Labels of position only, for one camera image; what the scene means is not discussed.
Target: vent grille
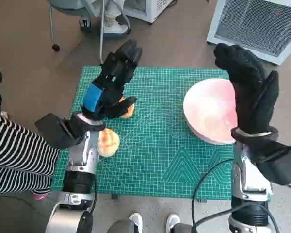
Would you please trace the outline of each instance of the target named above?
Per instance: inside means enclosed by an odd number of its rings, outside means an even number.
[[[291,42],[291,7],[226,0],[215,37],[278,57]]]
[[[157,10],[159,11],[163,7],[163,1],[157,0]]]
[[[124,7],[146,15],[146,0],[125,0]]]

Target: black wrist strap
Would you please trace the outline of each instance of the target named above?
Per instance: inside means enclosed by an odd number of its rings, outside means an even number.
[[[232,129],[232,136],[237,141],[248,145],[257,168],[270,182],[279,185],[291,183],[291,146],[274,141],[278,130],[271,127],[271,134],[266,136],[246,137]]]

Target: white sneaker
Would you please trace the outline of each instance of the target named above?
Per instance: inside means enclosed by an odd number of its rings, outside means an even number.
[[[178,223],[181,223],[178,215],[171,214],[170,216],[168,216],[168,219],[166,221],[166,233],[170,233],[170,229],[172,229]]]
[[[127,25],[120,25],[116,20],[113,22],[106,20],[103,27],[103,33],[107,35],[122,36],[126,34],[127,30]]]
[[[142,233],[142,218],[140,213],[133,213],[129,219],[138,226],[138,233]]]
[[[81,31],[90,31],[92,28],[91,18],[88,16],[81,16],[79,19]]]

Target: gray floor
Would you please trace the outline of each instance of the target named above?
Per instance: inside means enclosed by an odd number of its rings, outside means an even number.
[[[140,65],[160,67],[214,67],[213,47],[206,44],[208,28],[216,1],[182,0],[163,12],[152,26],[131,19],[132,34],[144,49]],[[82,66],[98,65],[98,38],[79,32],[76,17],[54,12],[59,53],[51,49],[48,9],[45,0],[0,0],[0,68],[3,83],[3,109],[13,120],[35,130],[34,121],[48,112],[67,117]],[[104,54],[115,50],[122,41],[108,41]],[[280,98],[275,107],[273,125],[281,132],[280,141],[291,145],[291,56],[279,68]],[[44,202],[32,202],[47,216],[53,196]],[[196,217],[203,217],[229,207],[229,202],[209,201],[196,205]],[[291,232],[291,190],[275,187],[270,204],[282,232]],[[164,232],[169,213],[178,213],[190,223],[190,200],[122,197],[113,202],[100,195],[94,213],[95,232],[106,232],[116,220],[139,211],[145,233]],[[0,233],[43,232],[47,219],[25,204],[0,199]],[[228,232],[227,217],[201,227],[202,232]]]

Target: black cable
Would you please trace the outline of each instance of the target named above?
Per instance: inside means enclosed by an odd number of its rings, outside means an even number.
[[[193,224],[192,229],[198,227],[200,224],[202,224],[202,223],[204,223],[204,222],[207,222],[207,221],[209,221],[209,220],[211,220],[211,219],[214,219],[214,218],[217,218],[217,217],[220,217],[220,216],[226,215],[226,214],[230,214],[230,213],[232,213],[232,212],[235,212],[235,211],[238,211],[238,210],[240,210],[240,209],[242,209],[242,208],[245,208],[245,207],[247,207],[247,206],[249,206],[249,205],[259,206],[259,207],[261,207],[262,209],[264,209],[264,210],[267,212],[267,214],[268,214],[268,216],[270,217],[270,219],[272,220],[273,225],[274,225],[274,227],[275,227],[275,231],[276,231],[276,233],[280,233],[279,227],[278,227],[278,225],[277,225],[277,223],[276,223],[276,221],[275,221],[275,218],[274,218],[274,216],[272,215],[272,213],[271,213],[267,208],[265,208],[264,206],[259,205],[259,204],[254,203],[254,202],[245,202],[245,203],[243,203],[243,204],[241,204],[241,205],[238,205],[238,206],[236,206],[236,207],[234,207],[234,208],[231,208],[231,209],[229,209],[229,210],[224,210],[224,211],[221,211],[221,212],[219,212],[219,213],[216,213],[216,214],[210,215],[210,216],[208,216],[208,217],[202,218],[201,220],[199,220],[199,221],[197,221],[196,223]]]
[[[35,212],[37,212],[38,214],[40,214],[41,216],[45,217],[45,218],[49,218],[49,216],[44,215],[43,213],[39,212],[37,209],[35,209],[31,204],[29,204],[29,202],[27,202],[26,200],[22,199],[22,198],[18,198],[18,197],[13,197],[13,196],[0,196],[0,198],[14,198],[16,200],[22,201],[23,203],[25,203],[26,205],[28,205],[32,210],[34,210]]]
[[[90,214],[93,214],[93,211],[94,211],[94,209],[96,207],[96,202],[97,202],[98,190],[97,190],[97,178],[96,178],[96,175],[94,175],[94,186],[95,186],[95,197],[94,197],[93,207],[92,207],[91,211],[89,212]]]
[[[224,163],[228,163],[233,161],[233,159],[227,159],[224,160],[222,162],[219,162],[218,164],[216,164],[213,168],[211,168],[209,171],[207,171],[207,173],[200,179],[200,181],[198,182],[198,185],[196,186],[194,193],[193,193],[193,197],[192,197],[192,205],[191,205],[191,212],[192,212],[192,222],[193,224],[195,223],[195,216],[194,216],[194,203],[195,203],[195,199],[196,199],[196,195],[197,195],[197,191],[199,190],[200,186],[202,185],[203,181],[205,180],[205,178],[209,175],[209,173],[211,173],[213,170],[215,170],[218,166],[224,164]]]
[[[275,221],[275,218],[274,218],[274,216],[272,215],[272,213],[271,213],[267,208],[265,208],[264,206],[259,205],[259,204],[254,203],[254,202],[246,202],[246,203],[243,203],[243,204],[241,204],[241,205],[239,205],[239,206],[236,206],[236,207],[234,207],[234,208],[231,208],[231,209],[229,209],[229,210],[221,211],[221,212],[219,212],[219,213],[216,213],[216,214],[210,215],[210,216],[208,216],[208,217],[202,218],[201,220],[195,222],[195,216],[194,216],[194,202],[195,202],[196,195],[197,195],[197,192],[198,192],[198,190],[199,190],[201,184],[203,183],[203,181],[205,180],[205,178],[206,178],[206,177],[207,177],[207,176],[208,176],[208,175],[209,175],[213,170],[215,170],[218,166],[220,166],[220,165],[222,165],[222,164],[224,164],[224,163],[227,163],[227,162],[231,162],[231,161],[233,161],[233,159],[227,159],[227,160],[224,160],[224,161],[222,161],[222,162],[219,162],[219,163],[216,164],[213,168],[211,168],[211,169],[210,169],[210,170],[209,170],[209,171],[208,171],[208,172],[207,172],[207,173],[206,173],[206,174],[205,174],[205,175],[200,179],[200,181],[198,182],[198,185],[197,185],[197,187],[195,188],[194,193],[193,193],[193,197],[192,197],[192,206],[191,206],[191,211],[192,211],[192,221],[193,221],[192,232],[196,232],[196,233],[198,233],[196,227],[199,226],[200,224],[202,224],[202,223],[208,221],[208,220],[211,220],[211,219],[214,219],[214,218],[217,218],[217,217],[220,217],[220,216],[226,215],[226,214],[230,214],[230,213],[232,213],[232,212],[235,212],[235,211],[238,211],[238,210],[240,210],[240,209],[242,209],[242,208],[245,208],[245,207],[247,207],[247,206],[249,206],[249,205],[255,205],[255,206],[259,206],[259,207],[261,207],[262,209],[264,209],[264,210],[267,212],[268,216],[270,217],[270,219],[271,219],[271,221],[272,221],[272,223],[273,223],[273,225],[274,225],[274,227],[275,227],[276,233],[280,233],[279,227],[278,227],[278,225],[277,225],[277,223],[276,223],[276,221]]]

